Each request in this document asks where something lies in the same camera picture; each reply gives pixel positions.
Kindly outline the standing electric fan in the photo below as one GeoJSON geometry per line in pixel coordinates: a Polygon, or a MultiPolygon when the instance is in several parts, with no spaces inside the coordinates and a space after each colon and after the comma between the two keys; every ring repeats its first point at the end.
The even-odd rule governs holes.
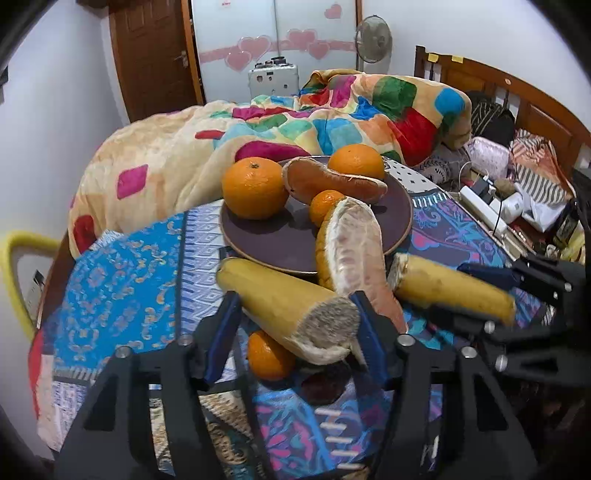
{"type": "Polygon", "coordinates": [[[360,71],[387,74],[390,67],[393,36],[384,18],[370,15],[356,27],[356,56],[360,71]]]}

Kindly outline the brown wooden door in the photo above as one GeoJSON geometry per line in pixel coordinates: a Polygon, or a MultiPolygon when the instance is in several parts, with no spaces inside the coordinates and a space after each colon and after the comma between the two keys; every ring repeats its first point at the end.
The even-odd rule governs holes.
{"type": "Polygon", "coordinates": [[[112,1],[108,20],[131,122],[204,104],[187,0],[112,1]]]}

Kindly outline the pomelo wedge on cloth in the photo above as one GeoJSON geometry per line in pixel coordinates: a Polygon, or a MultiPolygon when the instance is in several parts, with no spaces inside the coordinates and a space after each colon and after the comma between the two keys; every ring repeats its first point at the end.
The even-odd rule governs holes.
{"type": "Polygon", "coordinates": [[[382,230],[370,206],[353,197],[335,202],[315,239],[318,282],[344,297],[362,291],[370,306],[408,332],[401,304],[387,280],[382,230]]]}

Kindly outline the dark round plate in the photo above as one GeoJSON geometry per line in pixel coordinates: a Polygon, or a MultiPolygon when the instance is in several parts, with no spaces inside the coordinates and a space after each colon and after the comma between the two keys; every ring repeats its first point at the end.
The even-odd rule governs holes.
{"type": "MultiPolygon", "coordinates": [[[[387,174],[388,193],[370,206],[380,224],[386,255],[410,234],[413,204],[403,184],[387,174]]],[[[219,217],[224,240],[238,254],[260,265],[295,275],[315,275],[315,239],[318,227],[308,216],[308,205],[287,198],[283,210],[264,220],[235,216],[224,201],[219,217]]]]}

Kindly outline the yellow sugarcane piece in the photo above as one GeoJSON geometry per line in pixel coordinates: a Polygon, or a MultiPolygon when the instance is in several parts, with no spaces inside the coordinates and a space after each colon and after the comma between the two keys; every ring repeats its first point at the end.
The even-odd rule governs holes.
{"type": "Polygon", "coordinates": [[[360,312],[350,299],[241,258],[222,260],[216,282],[237,293],[252,321],[298,358],[330,365],[351,353],[360,312]]]}
{"type": "Polygon", "coordinates": [[[418,307],[460,308],[513,325],[516,303],[512,295],[468,274],[420,256],[397,253],[388,275],[394,295],[418,307]]]}

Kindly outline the striped cloth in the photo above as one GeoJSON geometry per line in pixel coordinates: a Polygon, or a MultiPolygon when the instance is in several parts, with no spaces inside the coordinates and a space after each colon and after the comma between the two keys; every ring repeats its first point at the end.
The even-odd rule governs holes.
{"type": "Polygon", "coordinates": [[[545,137],[518,129],[510,153],[524,201],[522,216],[544,233],[574,197],[574,189],[559,165],[554,145],[545,137]]]}

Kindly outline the small orange on plate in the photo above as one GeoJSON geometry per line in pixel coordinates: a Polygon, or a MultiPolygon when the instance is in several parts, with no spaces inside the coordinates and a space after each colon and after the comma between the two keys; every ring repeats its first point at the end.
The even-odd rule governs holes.
{"type": "Polygon", "coordinates": [[[336,190],[324,190],[315,195],[308,206],[308,216],[315,227],[321,227],[325,215],[329,213],[336,203],[345,198],[345,195],[336,190]]]}

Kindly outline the wooden bed headboard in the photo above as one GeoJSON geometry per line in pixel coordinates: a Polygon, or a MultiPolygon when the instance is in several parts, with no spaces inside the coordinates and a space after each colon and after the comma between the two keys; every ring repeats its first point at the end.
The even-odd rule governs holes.
{"type": "Polygon", "coordinates": [[[465,57],[415,48],[414,74],[468,92],[481,92],[503,107],[517,108],[515,127],[550,140],[563,173],[570,177],[590,132],[567,107],[537,87],[495,67],[465,57]]]}

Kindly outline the pink patterned pillow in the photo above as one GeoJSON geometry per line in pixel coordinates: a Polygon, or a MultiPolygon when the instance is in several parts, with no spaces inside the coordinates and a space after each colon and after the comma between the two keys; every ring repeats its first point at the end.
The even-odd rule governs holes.
{"type": "Polygon", "coordinates": [[[467,142],[465,149],[473,169],[492,180],[507,177],[510,163],[508,148],[484,137],[474,137],[467,142]]]}

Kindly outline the white wardrobe with hearts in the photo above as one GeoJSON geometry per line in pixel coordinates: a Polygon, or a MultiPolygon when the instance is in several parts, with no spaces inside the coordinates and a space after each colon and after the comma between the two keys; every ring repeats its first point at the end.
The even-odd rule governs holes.
{"type": "Polygon", "coordinates": [[[204,100],[250,99],[249,71],[283,56],[304,85],[315,70],[355,69],[361,1],[191,1],[204,100]]]}

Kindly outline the large orange far side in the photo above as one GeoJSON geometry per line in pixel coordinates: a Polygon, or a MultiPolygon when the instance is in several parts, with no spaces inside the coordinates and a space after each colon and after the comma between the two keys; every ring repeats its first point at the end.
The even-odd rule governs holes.
{"type": "Polygon", "coordinates": [[[386,177],[384,160],[379,152],[365,144],[339,148],[328,162],[329,169],[342,174],[361,175],[379,180],[386,177]]]}

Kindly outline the yellow chair frame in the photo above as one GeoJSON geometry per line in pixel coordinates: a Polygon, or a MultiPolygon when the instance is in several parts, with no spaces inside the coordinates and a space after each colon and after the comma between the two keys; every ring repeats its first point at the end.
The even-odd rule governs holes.
{"type": "Polygon", "coordinates": [[[1,240],[1,274],[7,297],[25,337],[32,340],[35,327],[23,298],[18,279],[16,253],[21,250],[40,252],[54,258],[60,242],[44,235],[24,230],[11,230],[1,240]]]}

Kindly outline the black bag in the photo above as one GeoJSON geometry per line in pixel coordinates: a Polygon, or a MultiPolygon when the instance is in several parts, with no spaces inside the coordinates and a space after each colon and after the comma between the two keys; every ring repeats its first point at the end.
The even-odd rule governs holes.
{"type": "Polygon", "coordinates": [[[472,102],[472,135],[509,148],[515,133],[512,112],[483,92],[470,91],[467,95],[472,102]]]}

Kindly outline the blue patterned tablecloth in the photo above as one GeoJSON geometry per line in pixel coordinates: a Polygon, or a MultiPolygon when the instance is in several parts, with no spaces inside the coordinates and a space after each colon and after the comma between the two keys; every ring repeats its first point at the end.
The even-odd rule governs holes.
{"type": "MultiPolygon", "coordinates": [[[[420,173],[389,161],[391,181],[413,204],[407,252],[457,267],[500,266],[507,252],[450,195],[420,173]]],[[[136,233],[104,234],[66,269],[55,311],[42,323],[29,356],[35,383],[37,431],[58,452],[86,394],[115,349],[159,350],[192,332],[221,305],[215,273],[228,251],[212,202],[136,233]]],[[[209,431],[231,479],[363,479],[384,431],[390,393],[365,374],[346,377],[345,389],[317,407],[290,387],[238,384],[247,370],[252,323],[238,329],[221,378],[201,397],[209,431]]]]}

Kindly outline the white power strip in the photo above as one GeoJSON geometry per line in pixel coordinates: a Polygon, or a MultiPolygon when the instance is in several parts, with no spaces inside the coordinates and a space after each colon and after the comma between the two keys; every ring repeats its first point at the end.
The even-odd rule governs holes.
{"type": "Polygon", "coordinates": [[[493,236],[499,239],[505,237],[507,224],[498,212],[468,186],[464,186],[459,194],[461,202],[491,229],[493,236]]]}

